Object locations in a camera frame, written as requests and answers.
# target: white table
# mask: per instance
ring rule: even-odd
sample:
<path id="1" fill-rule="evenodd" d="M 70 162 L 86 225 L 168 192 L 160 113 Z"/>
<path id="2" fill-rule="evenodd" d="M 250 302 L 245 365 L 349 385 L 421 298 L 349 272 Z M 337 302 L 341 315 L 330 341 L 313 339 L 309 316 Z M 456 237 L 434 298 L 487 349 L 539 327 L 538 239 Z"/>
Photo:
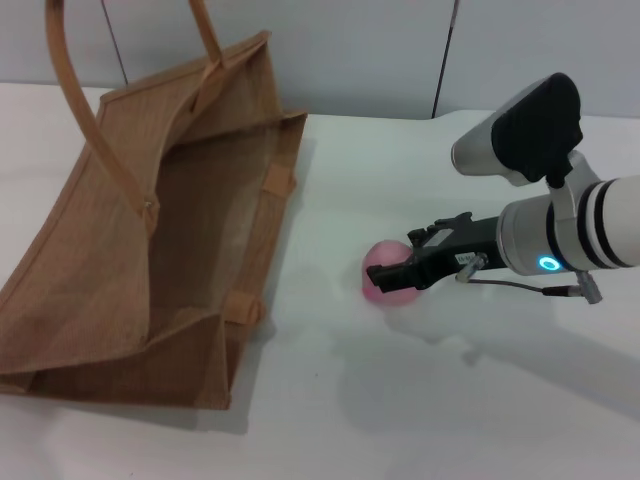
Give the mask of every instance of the white table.
<path id="1" fill-rule="evenodd" d="M 95 107 L 103 91 L 86 93 Z M 0 105 L 7 268 L 83 141 L 56 87 L 2 85 Z M 231 411 L 0 397 L 2 477 L 637 480 L 640 270 L 596 272 L 605 300 L 593 307 L 450 278 L 403 309 L 360 294 L 376 241 L 544 192 L 454 171 L 451 144 L 485 115 L 310 116 L 267 288 L 272 322 L 247 351 Z M 640 172 L 640 120 L 582 125 L 579 148 L 602 178 Z"/>

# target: jute tote bag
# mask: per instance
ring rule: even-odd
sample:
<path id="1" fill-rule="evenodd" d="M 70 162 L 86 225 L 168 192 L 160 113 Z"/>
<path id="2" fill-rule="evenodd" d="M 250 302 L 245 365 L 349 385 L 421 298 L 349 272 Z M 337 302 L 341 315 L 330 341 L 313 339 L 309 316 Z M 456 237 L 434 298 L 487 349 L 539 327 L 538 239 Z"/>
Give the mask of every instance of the jute tote bag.
<path id="1" fill-rule="evenodd" d="M 0 392 L 224 409 L 265 315 L 304 113 L 280 107 L 268 33 L 102 97 L 71 65 L 46 1 L 58 80 L 87 143 L 0 292 Z"/>

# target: black cable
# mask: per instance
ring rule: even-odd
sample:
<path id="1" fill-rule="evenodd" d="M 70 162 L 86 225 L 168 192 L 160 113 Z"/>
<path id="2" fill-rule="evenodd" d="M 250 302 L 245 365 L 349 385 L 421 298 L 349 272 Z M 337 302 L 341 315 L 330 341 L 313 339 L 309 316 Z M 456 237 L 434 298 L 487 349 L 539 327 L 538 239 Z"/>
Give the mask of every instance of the black cable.
<path id="1" fill-rule="evenodd" d="M 475 283 L 478 285 L 502 285 L 505 287 L 522 288 L 535 293 L 541 293 L 545 297 L 581 297 L 581 289 L 577 285 L 561 285 L 558 287 L 544 287 L 538 288 L 524 283 L 507 282 L 505 280 L 477 280 L 474 278 L 469 279 L 467 283 Z"/>
<path id="2" fill-rule="evenodd" d="M 453 36 L 453 28 L 456 25 L 456 17 L 458 16 L 458 6 L 460 0 L 453 0 L 453 12 L 451 12 L 451 22 L 449 23 L 449 34 L 447 35 L 447 44 L 444 47 L 444 57 L 440 66 L 440 77 L 438 78 L 438 88 L 436 88 L 436 98 L 433 100 L 433 111 L 431 118 L 436 118 L 438 110 L 438 100 L 440 99 L 440 89 L 442 88 L 442 79 L 444 78 L 444 70 L 447 67 L 447 57 L 449 56 L 449 47 L 451 46 L 451 37 Z"/>
<path id="3" fill-rule="evenodd" d="M 122 71 L 122 76 L 124 77 L 124 84 L 129 85 L 129 79 L 127 78 L 127 72 L 124 71 L 124 64 L 122 63 L 122 57 L 120 56 L 120 49 L 118 48 L 118 42 L 116 42 L 116 36 L 113 33 L 113 28 L 111 28 L 111 19 L 109 18 L 109 12 L 107 12 L 107 6 L 104 4 L 104 0 L 100 0 L 102 3 L 102 11 L 104 13 L 104 18 L 107 21 L 107 27 L 109 28 L 109 34 L 111 34 L 111 42 L 113 43 L 113 48 L 116 51 L 116 57 L 118 57 L 118 63 L 120 64 L 120 70 Z"/>
<path id="4" fill-rule="evenodd" d="M 541 288 L 525 285 L 524 283 L 507 282 L 505 280 L 476 280 L 475 278 L 471 278 L 468 283 L 477 283 L 479 285 L 503 285 L 505 287 L 523 288 L 532 292 L 542 293 Z"/>

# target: pink ball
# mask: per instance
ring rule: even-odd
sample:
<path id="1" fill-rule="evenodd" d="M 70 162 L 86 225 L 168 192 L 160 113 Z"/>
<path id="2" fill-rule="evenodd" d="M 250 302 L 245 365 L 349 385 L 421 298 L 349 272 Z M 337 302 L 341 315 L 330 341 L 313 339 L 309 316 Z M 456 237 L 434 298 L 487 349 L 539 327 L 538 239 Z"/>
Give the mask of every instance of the pink ball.
<path id="1" fill-rule="evenodd" d="M 378 305 L 400 306 L 413 302 L 420 295 L 415 288 L 405 288 L 395 292 L 382 293 L 369 279 L 367 267 L 371 265 L 393 265 L 404 262 L 411 255 L 411 247 L 397 240 L 383 240 L 376 243 L 362 261 L 362 294 L 364 298 Z"/>

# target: bag handle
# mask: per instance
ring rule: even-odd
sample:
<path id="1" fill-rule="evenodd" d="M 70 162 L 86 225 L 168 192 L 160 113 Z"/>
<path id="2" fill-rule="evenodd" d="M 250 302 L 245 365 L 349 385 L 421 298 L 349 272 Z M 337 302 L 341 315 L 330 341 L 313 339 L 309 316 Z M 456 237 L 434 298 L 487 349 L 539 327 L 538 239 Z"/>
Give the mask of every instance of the bag handle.
<path id="1" fill-rule="evenodd" d="M 202 38 L 202 43 L 204 44 L 211 64 L 215 66 L 216 63 L 220 62 L 224 67 L 224 56 L 222 55 L 218 37 L 216 37 L 216 32 L 213 29 L 213 24 L 211 23 L 211 18 L 209 18 L 204 0 L 189 0 L 189 6 L 191 7 L 193 18 L 198 25 L 200 38 Z"/>
<path id="2" fill-rule="evenodd" d="M 97 161 L 120 188 L 131 209 L 145 220 L 147 231 L 151 232 L 155 223 L 151 218 L 154 202 L 145 197 L 131 171 L 120 162 L 104 138 L 80 88 L 80 82 L 71 64 L 64 33 L 64 0 L 46 1 L 45 20 L 49 55 L 67 103 Z"/>

